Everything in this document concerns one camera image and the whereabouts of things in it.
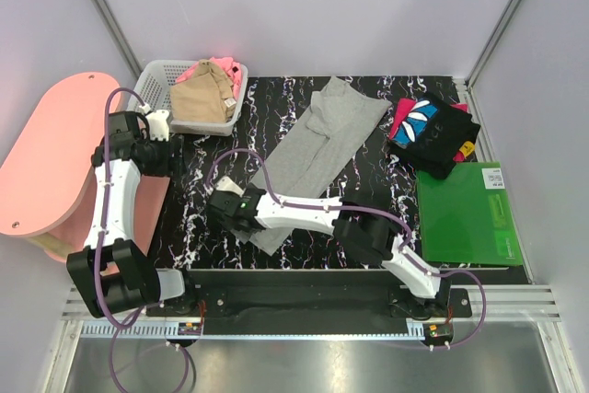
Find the grey t shirt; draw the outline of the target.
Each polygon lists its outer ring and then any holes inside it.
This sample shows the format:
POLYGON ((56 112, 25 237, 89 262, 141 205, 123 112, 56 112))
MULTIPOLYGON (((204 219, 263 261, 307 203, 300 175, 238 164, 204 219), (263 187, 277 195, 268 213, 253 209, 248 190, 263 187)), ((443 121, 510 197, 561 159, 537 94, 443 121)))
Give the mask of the grey t shirt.
POLYGON ((317 198, 381 122, 391 102, 369 98, 333 76, 311 95, 296 124, 266 158, 275 193, 317 198))

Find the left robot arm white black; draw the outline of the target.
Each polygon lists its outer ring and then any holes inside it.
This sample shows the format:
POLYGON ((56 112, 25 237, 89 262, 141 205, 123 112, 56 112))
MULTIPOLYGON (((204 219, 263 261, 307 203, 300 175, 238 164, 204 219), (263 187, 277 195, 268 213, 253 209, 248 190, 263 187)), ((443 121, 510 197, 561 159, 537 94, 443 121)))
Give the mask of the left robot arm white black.
POLYGON ((91 157, 97 183, 94 213, 81 250, 66 259, 75 288, 95 318, 167 302, 181 316, 199 294, 178 270, 158 269, 135 241, 134 212, 142 177, 178 175, 182 142, 170 137, 166 110, 109 115, 91 157))

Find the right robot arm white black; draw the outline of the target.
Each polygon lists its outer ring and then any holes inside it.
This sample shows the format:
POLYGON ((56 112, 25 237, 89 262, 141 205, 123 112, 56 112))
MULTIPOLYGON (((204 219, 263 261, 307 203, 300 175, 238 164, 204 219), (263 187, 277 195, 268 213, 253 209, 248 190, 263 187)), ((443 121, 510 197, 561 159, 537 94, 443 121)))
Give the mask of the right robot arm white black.
POLYGON ((307 230, 334 237, 351 260, 379 265, 404 283, 401 311, 429 319, 450 313, 450 282, 407 245, 410 230, 383 209, 352 198, 309 199, 218 184, 206 205, 209 219, 248 237, 307 230))

